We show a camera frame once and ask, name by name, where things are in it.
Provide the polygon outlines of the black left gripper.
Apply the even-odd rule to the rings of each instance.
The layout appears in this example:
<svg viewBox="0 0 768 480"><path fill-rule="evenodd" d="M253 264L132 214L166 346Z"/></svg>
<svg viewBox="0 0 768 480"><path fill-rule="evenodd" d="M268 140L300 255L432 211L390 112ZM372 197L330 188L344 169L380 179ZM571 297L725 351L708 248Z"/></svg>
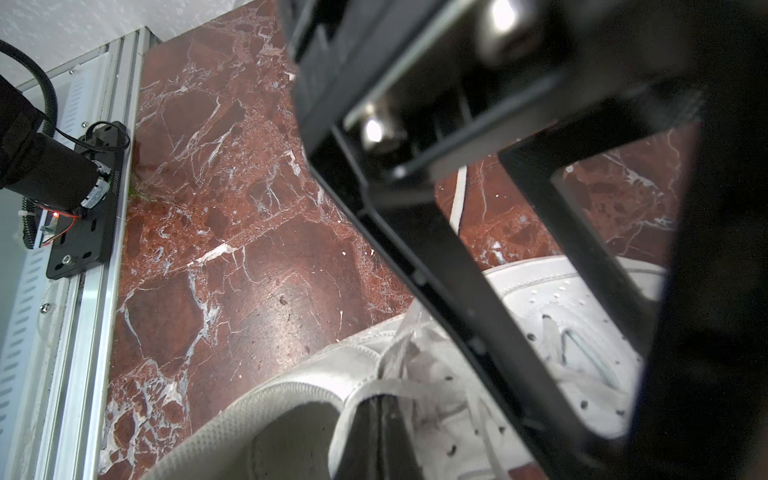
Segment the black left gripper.
<svg viewBox="0 0 768 480"><path fill-rule="evenodd" d="M618 107L660 129L697 69L698 1L282 1L321 180L438 180Z"/></svg>

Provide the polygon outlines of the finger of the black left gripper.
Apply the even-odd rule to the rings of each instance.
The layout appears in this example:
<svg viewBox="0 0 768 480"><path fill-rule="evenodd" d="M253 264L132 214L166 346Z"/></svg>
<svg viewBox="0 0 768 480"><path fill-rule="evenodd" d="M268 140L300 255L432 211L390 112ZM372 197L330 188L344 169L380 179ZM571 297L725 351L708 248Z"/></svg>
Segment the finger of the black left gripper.
<svg viewBox="0 0 768 480"><path fill-rule="evenodd" d="M614 255L564 170L680 124L700 131L665 266ZM499 161L561 248L513 266L501 406L552 479L767 475L767 93L663 80L521 140Z"/></svg>
<svg viewBox="0 0 768 480"><path fill-rule="evenodd" d="M605 440L567 405L435 201L435 183L466 162L388 170L357 143L308 154L318 183L447 330L550 477L603 479Z"/></svg>

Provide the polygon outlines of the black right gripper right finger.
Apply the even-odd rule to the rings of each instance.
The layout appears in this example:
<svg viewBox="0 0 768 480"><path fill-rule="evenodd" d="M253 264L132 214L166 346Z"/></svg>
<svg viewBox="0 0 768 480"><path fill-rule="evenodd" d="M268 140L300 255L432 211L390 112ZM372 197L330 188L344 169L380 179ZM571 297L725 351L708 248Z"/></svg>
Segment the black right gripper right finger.
<svg viewBox="0 0 768 480"><path fill-rule="evenodd" d="M380 478L422 479L399 400L394 396L382 396L380 411Z"/></svg>

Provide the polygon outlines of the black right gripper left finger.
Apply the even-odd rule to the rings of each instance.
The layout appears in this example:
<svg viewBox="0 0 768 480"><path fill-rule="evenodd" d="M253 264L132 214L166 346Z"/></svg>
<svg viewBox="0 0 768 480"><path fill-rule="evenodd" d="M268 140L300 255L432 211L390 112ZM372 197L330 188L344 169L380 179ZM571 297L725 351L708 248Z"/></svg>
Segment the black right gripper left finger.
<svg viewBox="0 0 768 480"><path fill-rule="evenodd" d="M378 475L380 401L363 401L355 411L342 456L334 474L336 480L375 480Z"/></svg>

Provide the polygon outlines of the white shoelace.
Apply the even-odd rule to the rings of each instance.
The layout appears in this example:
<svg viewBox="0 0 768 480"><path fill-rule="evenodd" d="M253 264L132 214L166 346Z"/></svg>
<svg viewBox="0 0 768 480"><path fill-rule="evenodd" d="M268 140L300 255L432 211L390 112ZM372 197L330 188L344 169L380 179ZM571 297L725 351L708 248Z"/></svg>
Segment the white shoelace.
<svg viewBox="0 0 768 480"><path fill-rule="evenodd" d="M394 396L422 479L507 479L531 460L445 331L414 302L373 374L345 401L328 454L334 478L356 408Z"/></svg>

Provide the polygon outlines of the white sneaker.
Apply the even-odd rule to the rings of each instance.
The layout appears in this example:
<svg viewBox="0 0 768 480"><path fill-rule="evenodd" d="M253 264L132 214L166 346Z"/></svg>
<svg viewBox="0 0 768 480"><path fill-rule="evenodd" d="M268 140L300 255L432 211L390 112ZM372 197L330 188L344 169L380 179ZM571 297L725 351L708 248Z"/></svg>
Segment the white sneaker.
<svg viewBox="0 0 768 480"><path fill-rule="evenodd" d="M564 256L486 279L579 418L609 439L629 424L643 362ZM419 303L240 397L162 458L151 479L328 479L354 416L390 400L427 479L492 479L533 460L478 375Z"/></svg>

